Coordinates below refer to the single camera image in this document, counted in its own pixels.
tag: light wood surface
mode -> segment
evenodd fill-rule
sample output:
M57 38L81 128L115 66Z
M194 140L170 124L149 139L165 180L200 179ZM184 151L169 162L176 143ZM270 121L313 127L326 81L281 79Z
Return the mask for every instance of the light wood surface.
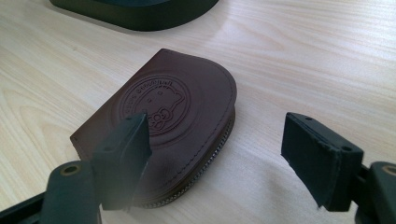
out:
M158 209L105 223L354 223L317 209L280 156L286 112L396 162L392 1L220 0L199 19L140 33L54 7L0 1L0 210L78 159L69 136L159 49L220 63L238 88L230 139L201 180Z

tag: black object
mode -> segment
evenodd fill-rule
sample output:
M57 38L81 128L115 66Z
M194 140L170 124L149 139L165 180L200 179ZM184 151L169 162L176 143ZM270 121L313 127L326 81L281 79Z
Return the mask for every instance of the black object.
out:
M396 223L396 165L361 165L363 151L318 121L288 113L282 156L318 206L347 211L358 206L357 223Z
M169 29L192 21L219 0L50 0L56 7L137 31Z
M124 119L94 151L91 161L71 161L53 170L47 191L0 213L0 223L101 223L104 210L128 208L148 162L146 114Z

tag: wooden table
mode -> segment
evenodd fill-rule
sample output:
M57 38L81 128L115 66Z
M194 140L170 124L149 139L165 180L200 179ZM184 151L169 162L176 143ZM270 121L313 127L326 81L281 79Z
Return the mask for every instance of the wooden table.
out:
M280 156L285 114L311 116L396 162L396 5L220 0L188 24L129 31L54 7L0 1L0 210L78 160L69 136L159 49L220 63L238 88L224 149L183 197L104 212L105 223L354 223L317 209Z

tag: embossed logo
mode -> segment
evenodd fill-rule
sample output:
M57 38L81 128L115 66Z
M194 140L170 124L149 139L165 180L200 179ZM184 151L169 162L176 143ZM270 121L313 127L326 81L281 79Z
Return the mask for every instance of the embossed logo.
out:
M124 95L120 116L146 112L150 135L167 133L186 116L190 96L178 79L167 76L148 77L133 85Z

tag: leather coin purse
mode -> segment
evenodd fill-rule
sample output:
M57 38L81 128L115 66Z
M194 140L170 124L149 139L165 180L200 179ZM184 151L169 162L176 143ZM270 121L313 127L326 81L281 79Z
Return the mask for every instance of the leather coin purse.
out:
M82 160L117 124L147 113L152 155L133 205L180 197L205 172L233 128L236 85L207 59L161 49L70 137Z

